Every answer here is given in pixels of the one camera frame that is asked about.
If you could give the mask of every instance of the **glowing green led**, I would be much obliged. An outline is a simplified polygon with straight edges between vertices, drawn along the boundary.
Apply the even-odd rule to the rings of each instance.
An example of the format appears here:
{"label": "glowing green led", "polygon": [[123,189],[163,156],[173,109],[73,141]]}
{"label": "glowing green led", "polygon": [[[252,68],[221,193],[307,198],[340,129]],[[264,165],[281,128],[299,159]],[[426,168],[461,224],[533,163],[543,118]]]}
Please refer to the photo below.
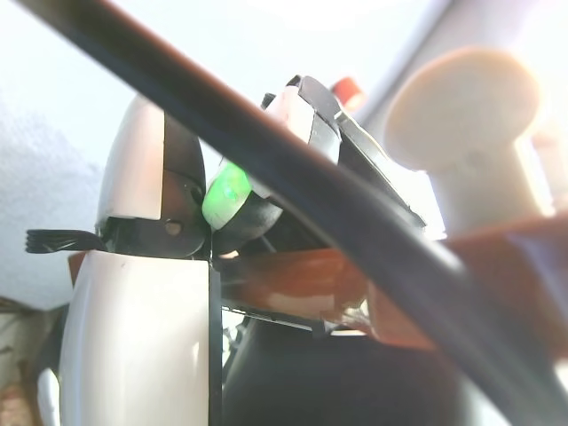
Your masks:
{"label": "glowing green led", "polygon": [[203,216],[213,229],[221,229],[237,214],[251,191],[247,174],[232,163],[221,170],[203,200]]}

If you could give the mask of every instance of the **white ceiling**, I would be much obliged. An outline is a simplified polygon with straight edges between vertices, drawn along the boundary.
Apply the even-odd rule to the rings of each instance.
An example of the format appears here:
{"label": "white ceiling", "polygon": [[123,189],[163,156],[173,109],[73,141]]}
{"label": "white ceiling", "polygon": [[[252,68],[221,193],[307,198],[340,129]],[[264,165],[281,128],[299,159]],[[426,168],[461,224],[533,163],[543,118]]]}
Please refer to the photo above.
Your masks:
{"label": "white ceiling", "polygon": [[[247,98],[292,75],[352,75],[379,95],[446,0],[117,2]],[[65,254],[24,253],[25,230],[92,229],[132,90],[13,2],[0,2],[0,296],[65,303]],[[208,173],[216,167],[207,152]]]}

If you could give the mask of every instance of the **green light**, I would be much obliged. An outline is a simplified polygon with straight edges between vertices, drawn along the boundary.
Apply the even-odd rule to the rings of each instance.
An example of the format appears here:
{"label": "green light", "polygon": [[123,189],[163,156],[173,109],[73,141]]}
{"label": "green light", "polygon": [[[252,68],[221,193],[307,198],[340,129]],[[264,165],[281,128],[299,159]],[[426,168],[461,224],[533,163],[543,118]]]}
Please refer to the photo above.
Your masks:
{"label": "green light", "polygon": [[202,212],[213,229],[221,229],[237,214],[251,191],[247,174],[232,163],[227,163],[203,200]]}

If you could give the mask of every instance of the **metal rod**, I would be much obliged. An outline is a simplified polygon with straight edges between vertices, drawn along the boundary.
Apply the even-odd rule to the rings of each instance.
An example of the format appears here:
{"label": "metal rod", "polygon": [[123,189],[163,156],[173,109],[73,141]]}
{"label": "metal rod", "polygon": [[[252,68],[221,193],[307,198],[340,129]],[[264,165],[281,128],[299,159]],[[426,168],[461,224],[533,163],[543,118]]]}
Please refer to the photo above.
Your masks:
{"label": "metal rod", "polygon": [[564,391],[539,342],[481,293],[453,254],[406,226],[388,197],[368,191],[109,2],[20,3],[271,188],[514,424],[568,424]]}

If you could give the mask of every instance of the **thick black tube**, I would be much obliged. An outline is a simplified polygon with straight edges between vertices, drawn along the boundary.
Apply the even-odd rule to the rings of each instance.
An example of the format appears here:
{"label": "thick black tube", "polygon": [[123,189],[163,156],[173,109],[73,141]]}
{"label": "thick black tube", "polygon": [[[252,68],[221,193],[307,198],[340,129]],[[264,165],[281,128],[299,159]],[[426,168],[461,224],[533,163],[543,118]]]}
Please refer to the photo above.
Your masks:
{"label": "thick black tube", "polygon": [[459,260],[377,196],[108,2],[19,0],[221,154],[340,248],[515,425],[568,424],[538,341],[481,293]]}

